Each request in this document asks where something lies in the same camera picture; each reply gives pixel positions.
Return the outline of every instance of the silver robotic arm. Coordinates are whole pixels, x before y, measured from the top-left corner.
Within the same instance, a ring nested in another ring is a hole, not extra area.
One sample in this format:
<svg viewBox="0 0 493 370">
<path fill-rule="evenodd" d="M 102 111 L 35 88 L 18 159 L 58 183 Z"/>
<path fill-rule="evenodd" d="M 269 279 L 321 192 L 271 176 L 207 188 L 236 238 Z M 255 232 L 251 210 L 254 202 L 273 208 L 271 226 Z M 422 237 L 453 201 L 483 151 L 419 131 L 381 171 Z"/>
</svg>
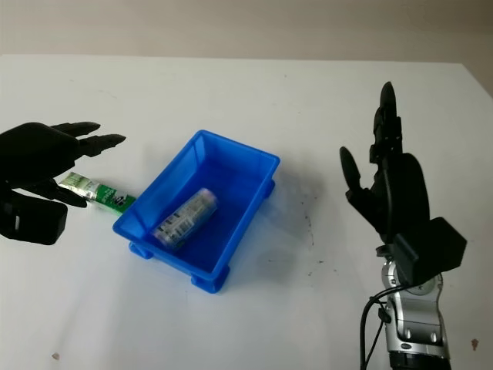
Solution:
<svg viewBox="0 0 493 370">
<path fill-rule="evenodd" d="M 401 285 L 393 261 L 385 261 L 382 281 L 386 288 Z M 387 296 L 385 324 L 392 368 L 450 369 L 447 335 L 438 308 L 443 288 L 441 274 L 424 284 Z"/>
</svg>

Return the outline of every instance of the blue plastic bin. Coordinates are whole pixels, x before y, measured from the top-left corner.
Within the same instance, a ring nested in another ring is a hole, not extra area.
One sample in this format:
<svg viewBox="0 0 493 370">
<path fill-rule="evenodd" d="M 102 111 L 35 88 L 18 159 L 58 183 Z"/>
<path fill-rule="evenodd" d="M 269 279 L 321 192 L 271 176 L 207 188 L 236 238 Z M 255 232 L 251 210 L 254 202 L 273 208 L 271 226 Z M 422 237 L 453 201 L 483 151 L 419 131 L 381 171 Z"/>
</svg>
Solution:
<svg viewBox="0 0 493 370">
<path fill-rule="evenodd" d="M 156 257 L 192 277 L 209 293 L 221 289 L 228 263 L 262 200 L 274 188 L 279 158 L 225 137 L 199 131 L 115 222 L 140 257 Z M 201 188 L 219 201 L 216 213 L 176 252 L 152 236 L 157 226 Z"/>
</svg>

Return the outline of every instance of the white table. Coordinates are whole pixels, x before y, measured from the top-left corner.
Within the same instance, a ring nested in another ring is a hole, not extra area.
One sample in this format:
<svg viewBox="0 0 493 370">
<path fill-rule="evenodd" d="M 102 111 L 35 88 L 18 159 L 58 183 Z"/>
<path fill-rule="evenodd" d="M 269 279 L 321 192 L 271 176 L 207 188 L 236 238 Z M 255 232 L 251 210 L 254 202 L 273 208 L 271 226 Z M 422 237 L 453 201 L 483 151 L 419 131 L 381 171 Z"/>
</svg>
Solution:
<svg viewBox="0 0 493 370">
<path fill-rule="evenodd" d="M 99 133 L 127 140 L 75 170 L 130 193 L 199 129 L 281 158 L 277 187 L 218 295 L 131 254 L 112 232 L 116 218 L 94 207 L 71 208 L 53 246 L 2 238 L 2 370 L 357 368 L 361 311 L 382 289 L 382 261 L 376 232 L 345 199 L 338 150 L 352 151 L 371 185 L 373 117 L 388 80 L 432 216 L 469 240 L 441 297 L 453 368 L 490 368 L 493 102 L 464 67 L 36 55 L 0 63 L 1 131 L 102 123 Z M 372 312 L 368 341 L 377 325 Z M 388 368 L 383 338 L 370 368 Z"/>
</svg>

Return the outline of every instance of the green package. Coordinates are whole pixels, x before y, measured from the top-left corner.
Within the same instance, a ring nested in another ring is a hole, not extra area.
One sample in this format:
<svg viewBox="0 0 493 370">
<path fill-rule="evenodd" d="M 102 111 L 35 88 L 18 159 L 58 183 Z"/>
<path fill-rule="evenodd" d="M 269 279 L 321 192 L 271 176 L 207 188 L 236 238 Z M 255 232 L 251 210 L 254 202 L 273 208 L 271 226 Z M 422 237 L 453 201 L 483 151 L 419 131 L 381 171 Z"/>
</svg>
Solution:
<svg viewBox="0 0 493 370">
<path fill-rule="evenodd" d="M 117 214 L 125 212 L 136 199 L 127 193 L 107 187 L 102 183 L 98 183 L 74 172 L 71 172 L 59 183 L 59 186 L 69 189 L 89 201 L 101 204 L 104 208 L 110 209 Z"/>
</svg>

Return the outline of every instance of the wire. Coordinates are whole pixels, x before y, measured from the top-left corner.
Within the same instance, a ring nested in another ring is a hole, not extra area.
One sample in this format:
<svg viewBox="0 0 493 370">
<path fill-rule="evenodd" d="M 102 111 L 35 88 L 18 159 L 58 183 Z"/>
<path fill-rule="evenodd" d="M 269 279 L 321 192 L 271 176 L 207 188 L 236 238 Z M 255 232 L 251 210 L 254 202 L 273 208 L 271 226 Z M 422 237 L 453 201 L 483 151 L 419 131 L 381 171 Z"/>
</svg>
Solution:
<svg viewBox="0 0 493 370">
<path fill-rule="evenodd" d="M 366 370 L 368 362 L 366 359 L 366 343 L 365 343 L 365 328 L 367 325 L 367 317 L 368 317 L 368 312 L 370 311 L 371 306 L 373 306 L 375 303 L 378 303 L 381 298 L 397 293 L 398 291 L 404 291 L 406 289 L 409 289 L 409 285 L 399 285 L 397 287 L 392 287 L 385 289 L 384 291 L 381 291 L 380 293 L 376 294 L 373 297 L 370 297 L 366 305 L 364 306 L 363 309 L 363 314 L 361 314 L 361 322 L 360 322 L 360 369 L 361 370 Z"/>
<path fill-rule="evenodd" d="M 380 320 L 380 326 L 378 327 L 377 334 L 375 335 L 375 339 L 373 340 L 373 344 L 371 345 L 370 352 L 368 353 L 367 361 L 365 362 L 365 367 L 368 366 L 368 362 L 370 362 L 370 357 L 373 354 L 375 346 L 377 345 L 378 337 L 380 337 L 380 333 L 383 327 L 384 327 L 384 322 L 383 320 Z"/>
</svg>

